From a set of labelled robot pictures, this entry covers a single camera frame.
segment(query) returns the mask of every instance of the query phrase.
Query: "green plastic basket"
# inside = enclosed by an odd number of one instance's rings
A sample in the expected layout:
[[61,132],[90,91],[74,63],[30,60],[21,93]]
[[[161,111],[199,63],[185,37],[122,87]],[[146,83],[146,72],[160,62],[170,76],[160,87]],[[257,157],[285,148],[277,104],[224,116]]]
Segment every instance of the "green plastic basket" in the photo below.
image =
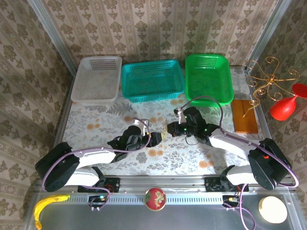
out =
[[[221,105],[234,99],[228,60],[215,54],[192,54],[186,58],[186,90],[188,100],[198,96],[209,96]],[[193,106],[218,107],[209,99],[191,102]]]

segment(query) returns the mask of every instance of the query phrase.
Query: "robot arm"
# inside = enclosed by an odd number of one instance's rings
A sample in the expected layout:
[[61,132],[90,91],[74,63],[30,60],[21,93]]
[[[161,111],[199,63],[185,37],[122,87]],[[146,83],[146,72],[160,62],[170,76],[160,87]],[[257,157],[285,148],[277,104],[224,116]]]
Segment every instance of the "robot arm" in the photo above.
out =
[[178,108],[174,112],[179,121],[167,125],[167,131],[173,137],[194,136],[202,144],[248,157],[249,165],[232,165],[221,174],[221,184],[226,190],[239,184],[259,184],[268,190],[273,190],[288,174],[288,171],[279,162],[257,146],[265,148],[292,168],[276,143],[269,138],[258,141],[238,138],[235,134],[226,135],[219,126],[207,124],[195,107],[189,107],[186,110]]
[[[194,136],[202,144],[248,157],[249,165],[231,165],[221,174],[220,181],[225,190],[238,184],[255,183],[273,190],[287,175],[288,170],[285,166],[292,168],[276,143],[269,138],[256,141],[238,138],[234,134],[226,135],[219,126],[207,124],[195,107],[186,110],[178,108],[174,112],[179,117],[179,121],[167,125],[167,131],[173,137]],[[150,138],[145,132],[144,124],[147,125],[136,120],[122,136],[116,137],[99,148],[72,152],[66,142],[58,144],[35,165],[38,175],[45,180],[45,189],[53,192],[67,185],[102,187],[105,177],[97,167],[89,167],[89,165],[117,162],[125,158],[127,152],[139,150],[145,146],[153,147],[161,142],[161,133],[151,133]],[[272,153],[285,166],[268,156],[258,146]]]
[[135,120],[134,124],[124,131],[122,136],[109,141],[103,147],[71,151],[67,142],[58,144],[36,165],[35,169],[41,179],[48,170],[65,154],[68,155],[47,175],[45,189],[54,192],[67,185],[103,186],[105,177],[97,167],[90,167],[99,163],[113,163],[127,156],[127,152],[139,150],[143,147],[154,147],[161,140],[160,133],[145,132],[145,126]]

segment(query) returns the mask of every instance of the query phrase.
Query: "white plastic basket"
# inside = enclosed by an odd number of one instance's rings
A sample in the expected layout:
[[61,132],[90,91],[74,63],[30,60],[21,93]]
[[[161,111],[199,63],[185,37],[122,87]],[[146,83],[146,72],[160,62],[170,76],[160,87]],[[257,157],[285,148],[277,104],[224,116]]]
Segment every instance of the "white plastic basket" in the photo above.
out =
[[84,105],[114,101],[118,95],[121,57],[85,57],[78,67],[71,100]]

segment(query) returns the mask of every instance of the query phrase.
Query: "gold wire ornament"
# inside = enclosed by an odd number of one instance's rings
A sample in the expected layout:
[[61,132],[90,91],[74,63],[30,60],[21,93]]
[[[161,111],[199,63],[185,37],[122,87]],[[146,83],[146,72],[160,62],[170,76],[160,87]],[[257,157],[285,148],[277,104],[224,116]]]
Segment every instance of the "gold wire ornament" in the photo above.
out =
[[[284,89],[283,87],[281,87],[280,85],[278,85],[278,83],[280,81],[295,81],[300,79],[301,74],[296,71],[295,69],[290,69],[289,73],[290,75],[292,75],[292,78],[289,79],[278,79],[276,74],[277,69],[279,68],[280,62],[277,58],[272,57],[272,56],[268,56],[265,58],[265,61],[269,64],[275,62],[277,63],[276,68],[274,70],[274,72],[272,74],[266,73],[264,72],[264,70],[261,68],[261,66],[259,65],[259,63],[255,60],[250,60],[246,63],[246,66],[248,69],[253,70],[254,67],[258,66],[261,70],[261,72],[264,75],[264,78],[258,78],[258,77],[254,77],[254,76],[247,76],[245,78],[245,82],[248,86],[250,87],[255,87],[256,90],[253,93],[254,96],[254,100],[251,100],[249,102],[249,104],[251,105],[251,107],[246,111],[246,113],[243,115],[243,117],[246,116],[246,114],[249,112],[249,110],[256,108],[257,106],[260,105],[260,98],[259,96],[264,95],[265,93],[268,94],[268,97],[270,97],[273,101],[280,101],[283,98],[283,95],[280,92],[275,92],[273,95],[270,95],[269,90],[272,88],[272,86],[277,86],[279,89],[295,96],[295,94],[289,92],[288,90]],[[258,83],[260,81],[264,81],[265,83],[259,87],[257,87]]]

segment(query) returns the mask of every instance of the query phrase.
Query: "toy banana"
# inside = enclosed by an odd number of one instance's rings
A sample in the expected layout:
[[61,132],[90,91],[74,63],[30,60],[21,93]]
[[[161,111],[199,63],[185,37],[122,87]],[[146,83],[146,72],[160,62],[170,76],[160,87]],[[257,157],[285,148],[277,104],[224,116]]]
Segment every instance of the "toy banana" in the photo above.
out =
[[54,203],[54,202],[62,202],[62,201],[68,200],[70,196],[71,195],[51,195],[44,199],[41,199],[34,207],[33,215],[34,215],[35,227],[38,230],[42,229],[42,224],[39,221],[39,214],[43,211],[43,209],[47,205]]

